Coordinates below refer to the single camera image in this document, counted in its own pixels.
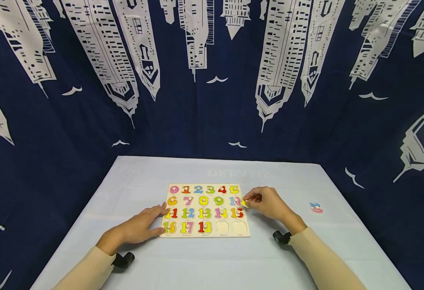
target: white tablecloth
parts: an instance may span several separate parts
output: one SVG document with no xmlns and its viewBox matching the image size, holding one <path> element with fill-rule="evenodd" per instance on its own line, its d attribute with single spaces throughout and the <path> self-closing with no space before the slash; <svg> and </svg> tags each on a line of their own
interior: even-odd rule
<svg viewBox="0 0 424 290">
<path fill-rule="evenodd" d="M 116 159 L 32 289 L 52 288 L 103 232 L 162 203 L 170 183 L 275 187 L 369 290 L 410 289 L 320 165 L 139 156 Z M 313 213 L 310 202 L 323 213 Z M 278 222 L 250 210 L 248 222 L 249 238 L 157 238 L 124 247 L 119 252 L 136 259 L 103 289 L 316 289 L 292 248 L 273 240 L 273 232 L 285 232 Z"/>
</svg>

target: blue backdrop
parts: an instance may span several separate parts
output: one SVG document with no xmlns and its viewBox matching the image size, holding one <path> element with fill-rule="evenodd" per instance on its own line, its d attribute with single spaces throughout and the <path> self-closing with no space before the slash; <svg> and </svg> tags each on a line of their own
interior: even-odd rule
<svg viewBox="0 0 424 290">
<path fill-rule="evenodd" d="M 3 289 L 31 287 L 117 155 L 321 164 L 405 280 L 424 289 L 424 0 L 224 2 L 0 1 Z M 269 45 L 272 13 L 286 7 L 288 23 L 304 12 L 294 3 L 307 19 Z M 194 13 L 182 19 L 195 9 L 202 27 Z M 133 31 L 144 35 L 130 40 Z M 318 33 L 321 50 L 310 48 Z M 271 46 L 280 61 L 266 58 Z M 288 48 L 302 48 L 291 77 Z M 368 73 L 355 70 L 362 63 Z"/>
</svg>

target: beige sleeve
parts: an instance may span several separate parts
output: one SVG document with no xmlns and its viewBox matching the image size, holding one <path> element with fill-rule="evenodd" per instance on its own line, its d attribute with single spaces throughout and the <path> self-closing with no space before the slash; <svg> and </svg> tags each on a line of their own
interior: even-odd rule
<svg viewBox="0 0 424 290">
<path fill-rule="evenodd" d="M 364 284 L 311 228 L 291 237 L 289 245 L 306 264 L 319 290 L 366 290 Z"/>
<path fill-rule="evenodd" d="M 92 247 L 53 290 L 99 290 L 112 272 L 114 256 Z"/>
</svg>

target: hand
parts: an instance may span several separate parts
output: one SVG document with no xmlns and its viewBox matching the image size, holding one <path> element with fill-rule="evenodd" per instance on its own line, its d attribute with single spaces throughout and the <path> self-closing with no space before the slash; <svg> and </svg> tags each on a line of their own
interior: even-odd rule
<svg viewBox="0 0 424 290">
<path fill-rule="evenodd" d="M 243 199 L 249 208 L 254 208 L 264 216 L 282 222 L 292 235 L 307 228 L 302 218 L 288 207 L 273 187 L 253 188 Z"/>
<path fill-rule="evenodd" d="M 149 230 L 149 226 L 159 215 L 165 215 L 169 209 L 166 203 L 151 208 L 145 208 L 136 216 L 105 232 L 96 247 L 109 256 L 113 256 L 118 247 L 123 244 L 138 244 L 149 238 L 158 237 L 165 232 L 163 227 Z"/>
</svg>

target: number puzzle board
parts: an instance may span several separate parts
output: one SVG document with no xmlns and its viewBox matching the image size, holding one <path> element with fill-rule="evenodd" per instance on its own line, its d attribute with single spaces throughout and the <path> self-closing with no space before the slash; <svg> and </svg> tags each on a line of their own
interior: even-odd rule
<svg viewBox="0 0 424 290">
<path fill-rule="evenodd" d="M 170 184 L 163 238 L 249 237 L 239 184 Z"/>
</svg>

